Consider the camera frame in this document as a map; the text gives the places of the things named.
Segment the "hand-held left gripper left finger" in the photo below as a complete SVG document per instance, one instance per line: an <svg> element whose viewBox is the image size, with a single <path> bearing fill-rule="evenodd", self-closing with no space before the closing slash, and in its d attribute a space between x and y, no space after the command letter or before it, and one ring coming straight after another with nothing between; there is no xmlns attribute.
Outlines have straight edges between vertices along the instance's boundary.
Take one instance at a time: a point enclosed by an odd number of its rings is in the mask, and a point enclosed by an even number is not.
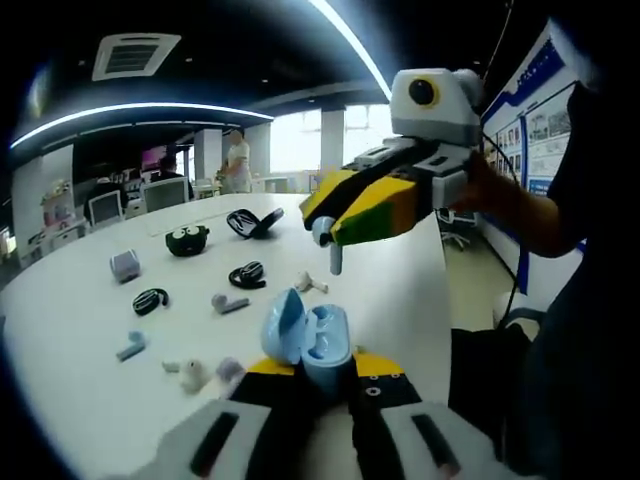
<svg viewBox="0 0 640 480"><path fill-rule="evenodd" d="M303 370L264 359L159 444L161 479L292 479L303 444Z"/></svg>

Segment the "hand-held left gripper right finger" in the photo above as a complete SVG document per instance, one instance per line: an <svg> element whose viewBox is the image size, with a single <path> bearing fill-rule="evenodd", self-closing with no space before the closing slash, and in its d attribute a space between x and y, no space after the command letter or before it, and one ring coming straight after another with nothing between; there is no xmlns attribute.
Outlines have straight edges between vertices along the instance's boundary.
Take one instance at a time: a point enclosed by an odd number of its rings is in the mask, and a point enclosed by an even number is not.
<svg viewBox="0 0 640 480"><path fill-rule="evenodd" d="M349 400L365 479L501 479L490 439L446 405L424 401L395 362L357 353Z"/></svg>

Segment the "person's right hand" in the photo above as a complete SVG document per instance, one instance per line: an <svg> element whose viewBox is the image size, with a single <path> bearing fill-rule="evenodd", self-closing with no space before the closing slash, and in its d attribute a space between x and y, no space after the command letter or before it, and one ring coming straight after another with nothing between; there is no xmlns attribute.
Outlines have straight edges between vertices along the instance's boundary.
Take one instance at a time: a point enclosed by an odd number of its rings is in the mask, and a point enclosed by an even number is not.
<svg viewBox="0 0 640 480"><path fill-rule="evenodd" d="M449 209L503 218L509 214L517 196L516 183L496 173L480 152L473 151L468 164L468 181Z"/></svg>

